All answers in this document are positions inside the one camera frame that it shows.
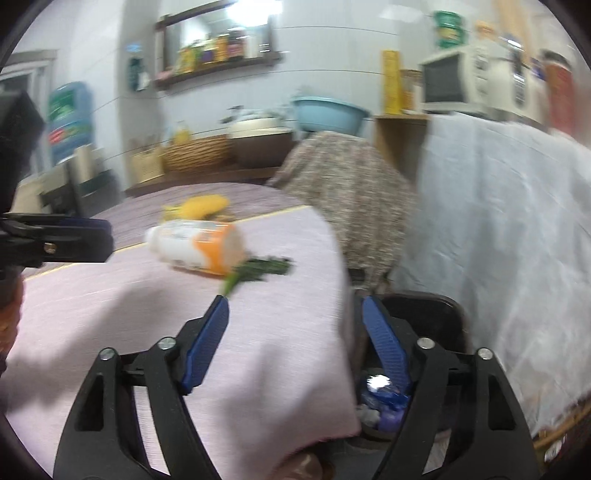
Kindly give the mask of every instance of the basket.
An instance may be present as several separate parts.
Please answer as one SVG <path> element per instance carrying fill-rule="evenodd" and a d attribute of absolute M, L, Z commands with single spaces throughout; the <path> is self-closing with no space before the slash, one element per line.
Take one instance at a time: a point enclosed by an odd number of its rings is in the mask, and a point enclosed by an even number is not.
<path fill-rule="evenodd" d="M 164 169 L 162 167 L 162 152 L 162 147 L 157 147 L 153 150 L 138 153 L 131 157 L 131 164 L 134 169 L 135 181 L 137 183 L 142 183 L 164 175 Z"/>
<path fill-rule="evenodd" d="M 167 170 L 194 172 L 209 170 L 224 163 L 229 157 L 228 139 L 225 135 L 215 135 L 167 147 L 163 159 Z"/>

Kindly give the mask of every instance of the metal screw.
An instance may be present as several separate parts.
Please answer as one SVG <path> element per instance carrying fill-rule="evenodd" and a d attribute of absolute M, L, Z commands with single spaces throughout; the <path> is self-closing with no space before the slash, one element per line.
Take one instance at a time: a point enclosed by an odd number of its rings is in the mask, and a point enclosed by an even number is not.
<path fill-rule="evenodd" d="M 417 345 L 423 350 L 430 350 L 435 346 L 435 342 L 428 337 L 421 337 L 417 340 Z"/>
<path fill-rule="evenodd" d="M 546 450 L 546 453 L 544 454 L 544 461 L 546 463 L 550 463 L 552 460 L 558 457 L 558 454 L 562 450 L 562 446 L 564 445 L 565 440 L 566 435 L 562 437 L 560 440 L 556 440 L 552 445 L 550 445 L 550 448 L 548 448 L 548 450 Z"/>
<path fill-rule="evenodd" d="M 177 344 L 177 341 L 172 337 L 164 337 L 158 342 L 158 348 L 161 350 L 170 350 Z"/>
<path fill-rule="evenodd" d="M 49 242 L 46 242 L 43 245 L 43 250 L 45 250 L 45 253 L 46 254 L 53 255 L 57 251 L 57 245 L 56 244 L 51 244 Z"/>
<path fill-rule="evenodd" d="M 115 351 L 112 348 L 103 348 L 99 352 L 101 360 L 111 360 L 115 356 Z"/>
<path fill-rule="evenodd" d="M 492 353 L 492 350 L 489 350 L 488 348 L 481 348 L 478 350 L 478 356 L 483 360 L 490 360 L 495 356 L 495 354 Z"/>

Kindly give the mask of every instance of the yellow box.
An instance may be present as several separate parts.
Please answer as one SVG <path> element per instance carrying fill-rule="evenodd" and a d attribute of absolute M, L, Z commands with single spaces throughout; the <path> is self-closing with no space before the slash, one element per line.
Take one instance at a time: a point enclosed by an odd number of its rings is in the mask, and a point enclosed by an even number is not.
<path fill-rule="evenodd" d="M 382 51 L 384 70 L 384 113 L 396 115 L 402 113 L 402 77 L 400 75 L 400 52 Z"/>

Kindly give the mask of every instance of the green container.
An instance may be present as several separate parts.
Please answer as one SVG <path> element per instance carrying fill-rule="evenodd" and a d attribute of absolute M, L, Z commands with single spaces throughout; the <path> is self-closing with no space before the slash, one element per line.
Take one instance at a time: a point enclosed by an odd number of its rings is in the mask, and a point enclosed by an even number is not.
<path fill-rule="evenodd" d="M 437 24 L 437 46 L 439 48 L 453 48 L 466 43 L 466 31 L 462 27 L 463 20 L 454 12 L 435 12 L 433 15 Z"/>

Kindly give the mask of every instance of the microwave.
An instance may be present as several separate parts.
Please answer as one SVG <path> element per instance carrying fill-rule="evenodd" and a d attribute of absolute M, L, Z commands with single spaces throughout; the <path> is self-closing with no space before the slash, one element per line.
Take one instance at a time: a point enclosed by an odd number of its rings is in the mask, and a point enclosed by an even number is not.
<path fill-rule="evenodd" d="M 488 116 L 489 57 L 483 43 L 442 50 L 421 67 L 424 112 Z"/>
<path fill-rule="evenodd" d="M 485 39 L 442 50 L 421 68 L 424 112 L 542 123 L 544 82 L 524 64 L 514 41 Z"/>

